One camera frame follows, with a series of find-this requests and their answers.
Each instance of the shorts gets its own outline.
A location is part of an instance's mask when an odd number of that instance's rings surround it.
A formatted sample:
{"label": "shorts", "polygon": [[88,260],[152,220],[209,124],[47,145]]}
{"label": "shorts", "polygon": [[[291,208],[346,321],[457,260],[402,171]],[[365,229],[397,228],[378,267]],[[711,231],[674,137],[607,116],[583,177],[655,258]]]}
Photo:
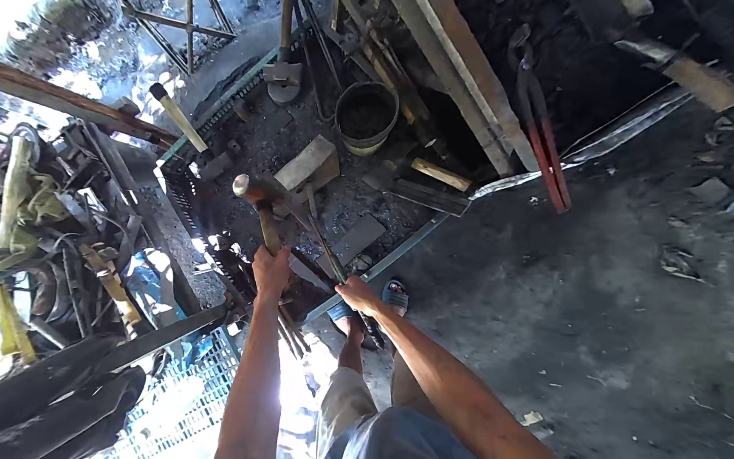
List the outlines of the shorts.
{"label": "shorts", "polygon": [[[411,408],[440,420],[432,402],[398,353],[393,359],[390,395],[393,406]],[[378,410],[361,374],[352,368],[338,368],[330,375],[330,386],[321,400],[316,428],[316,457],[324,457],[339,434],[361,419],[376,414]]]}

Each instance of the forearm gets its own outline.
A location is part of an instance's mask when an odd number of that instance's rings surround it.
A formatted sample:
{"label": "forearm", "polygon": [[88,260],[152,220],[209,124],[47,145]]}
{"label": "forearm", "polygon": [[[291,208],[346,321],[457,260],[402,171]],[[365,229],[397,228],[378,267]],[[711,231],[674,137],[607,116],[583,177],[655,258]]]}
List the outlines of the forearm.
{"label": "forearm", "polygon": [[257,297],[246,348],[231,385],[215,459],[271,458],[279,432],[277,298]]}
{"label": "forearm", "polygon": [[477,457],[554,456],[463,363],[388,307],[379,310],[378,322],[421,389],[446,424]]}

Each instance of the wooden hammer handle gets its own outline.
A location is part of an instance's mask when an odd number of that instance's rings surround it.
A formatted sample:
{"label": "wooden hammer handle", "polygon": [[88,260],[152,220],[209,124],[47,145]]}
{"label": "wooden hammer handle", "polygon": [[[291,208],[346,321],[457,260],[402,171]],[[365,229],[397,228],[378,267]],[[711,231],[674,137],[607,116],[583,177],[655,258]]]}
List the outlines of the wooden hammer handle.
{"label": "wooden hammer handle", "polygon": [[272,256],[276,256],[282,243],[279,240],[279,231],[277,231],[277,221],[273,218],[273,208],[270,204],[257,208],[260,214],[260,226],[263,229],[263,239],[265,239],[265,247]]}
{"label": "wooden hammer handle", "polygon": [[279,36],[279,46],[282,48],[291,45],[291,26],[294,19],[294,3],[296,0],[282,0],[282,22]]}

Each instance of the pliers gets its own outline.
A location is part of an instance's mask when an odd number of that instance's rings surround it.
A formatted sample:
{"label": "pliers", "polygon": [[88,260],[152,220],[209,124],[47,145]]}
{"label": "pliers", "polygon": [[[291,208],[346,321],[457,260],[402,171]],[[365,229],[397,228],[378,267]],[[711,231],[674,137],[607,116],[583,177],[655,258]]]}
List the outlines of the pliers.
{"label": "pliers", "polygon": [[[565,186],[563,169],[559,163],[557,145],[554,141],[554,131],[551,129],[551,120],[548,117],[548,107],[545,105],[545,96],[540,89],[540,83],[532,71],[534,67],[534,51],[528,43],[531,29],[523,24],[511,36],[508,48],[509,65],[517,72],[517,98],[520,105],[520,116],[528,130],[528,140],[536,156],[536,163],[540,166],[542,178],[548,188],[548,196],[557,213],[564,213],[571,208],[571,198]],[[542,137],[534,120],[534,112],[540,119]]]}

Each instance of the plastic crate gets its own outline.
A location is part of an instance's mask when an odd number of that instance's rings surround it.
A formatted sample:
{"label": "plastic crate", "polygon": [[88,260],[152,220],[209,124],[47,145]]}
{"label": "plastic crate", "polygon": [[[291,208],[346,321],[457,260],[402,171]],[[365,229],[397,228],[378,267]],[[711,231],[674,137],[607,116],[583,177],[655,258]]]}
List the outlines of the plastic crate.
{"label": "plastic crate", "polygon": [[211,337],[214,344],[208,354],[186,369],[181,369],[178,362],[170,363],[144,395],[144,400],[165,400],[167,392],[177,393],[180,385],[193,383],[195,378],[202,380],[202,394],[182,410],[183,415],[176,425],[164,429],[161,434],[144,432],[142,420],[148,414],[153,415],[155,402],[139,402],[127,413],[127,428],[119,433],[114,447],[102,453],[103,457],[153,457],[222,421],[231,382],[240,364],[240,351],[225,327],[214,329]]}

